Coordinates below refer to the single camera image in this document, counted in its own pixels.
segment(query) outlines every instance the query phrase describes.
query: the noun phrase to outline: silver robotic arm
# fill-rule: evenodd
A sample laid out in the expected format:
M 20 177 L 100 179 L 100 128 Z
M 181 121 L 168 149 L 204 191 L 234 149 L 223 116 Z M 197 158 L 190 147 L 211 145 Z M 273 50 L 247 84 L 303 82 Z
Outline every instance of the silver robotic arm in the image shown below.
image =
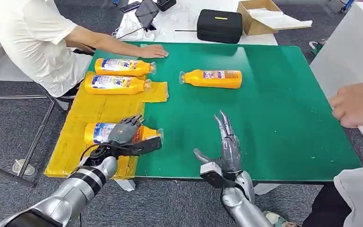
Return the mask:
M 215 115 L 222 136 L 222 155 L 210 159 L 197 148 L 194 154 L 202 163 L 200 176 L 215 188 L 222 188 L 222 203 L 240 227 L 273 227 L 254 205 L 254 187 L 250 175 L 241 168 L 241 151 L 229 118 L 220 111 Z
M 65 227 L 76 219 L 116 173 L 119 156 L 139 156 L 162 147 L 160 137 L 131 143 L 143 122 L 140 118 L 123 119 L 109 134 L 111 140 L 95 145 L 97 149 L 82 157 L 78 167 L 51 196 L 2 221 L 0 227 Z

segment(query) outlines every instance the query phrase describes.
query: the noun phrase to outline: black case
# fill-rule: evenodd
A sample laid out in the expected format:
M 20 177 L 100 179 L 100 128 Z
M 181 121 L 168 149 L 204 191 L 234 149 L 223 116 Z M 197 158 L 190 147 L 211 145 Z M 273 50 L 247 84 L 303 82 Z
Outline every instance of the black case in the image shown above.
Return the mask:
M 170 7 L 174 6 L 175 4 L 176 0 L 158 0 L 156 2 L 156 5 L 162 12 L 167 11 Z
M 240 13 L 203 9 L 198 17 L 197 38 L 225 44 L 236 44 L 243 33 Z

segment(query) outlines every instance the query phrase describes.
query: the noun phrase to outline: green table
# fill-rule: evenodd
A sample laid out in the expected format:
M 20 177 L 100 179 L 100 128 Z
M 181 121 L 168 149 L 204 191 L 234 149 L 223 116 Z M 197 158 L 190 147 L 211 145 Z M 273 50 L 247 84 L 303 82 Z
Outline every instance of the green table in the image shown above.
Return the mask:
M 294 46 L 162 43 L 153 81 L 167 81 L 169 99 L 145 105 L 145 125 L 164 129 L 162 149 L 138 159 L 136 176 L 200 179 L 193 149 L 220 155 L 213 118 L 222 109 L 240 139 L 242 166 L 254 181 L 330 182 L 359 160 L 303 54 Z M 98 57 L 124 58 L 97 51 Z M 180 71 L 240 70 L 240 89 L 179 84 Z

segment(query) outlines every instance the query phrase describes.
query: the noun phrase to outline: yellow plastic bag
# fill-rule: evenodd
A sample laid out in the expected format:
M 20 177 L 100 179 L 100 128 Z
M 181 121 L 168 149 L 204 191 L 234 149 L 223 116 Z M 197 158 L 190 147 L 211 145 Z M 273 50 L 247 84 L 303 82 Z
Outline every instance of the yellow plastic bag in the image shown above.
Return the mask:
M 125 117 L 144 114 L 144 102 L 165 102 L 167 98 L 167 82 L 153 82 L 150 92 L 135 95 L 92 95 L 86 92 L 82 83 L 45 169 L 45 175 L 67 177 L 76 168 L 81 154 L 91 145 L 84 142 L 84 131 L 88 123 L 119 122 Z M 133 178 L 136 164 L 137 157 L 119 157 L 118 170 L 113 178 Z

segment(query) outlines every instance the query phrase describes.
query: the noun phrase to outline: orange plastic bottle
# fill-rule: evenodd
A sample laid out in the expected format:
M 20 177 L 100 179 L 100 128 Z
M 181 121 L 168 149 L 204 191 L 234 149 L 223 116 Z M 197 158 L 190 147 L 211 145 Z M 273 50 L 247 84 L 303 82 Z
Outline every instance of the orange plastic bottle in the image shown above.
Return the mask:
M 155 74 L 156 64 L 141 60 L 99 58 L 95 62 L 95 72 L 99 75 L 142 77 L 148 73 Z
M 180 83 L 196 87 L 222 87 L 237 89 L 242 84 L 242 72 L 237 70 L 194 70 L 180 72 Z
M 151 80 L 136 77 L 103 76 L 87 72 L 84 87 L 90 94 L 133 95 L 151 88 Z
M 86 144 L 108 142 L 109 133 L 111 133 L 115 125 L 116 123 L 89 123 L 84 133 L 84 141 Z M 154 130 L 141 125 L 133 141 L 147 140 L 154 136 L 161 137 L 162 144 L 164 143 L 163 129 Z

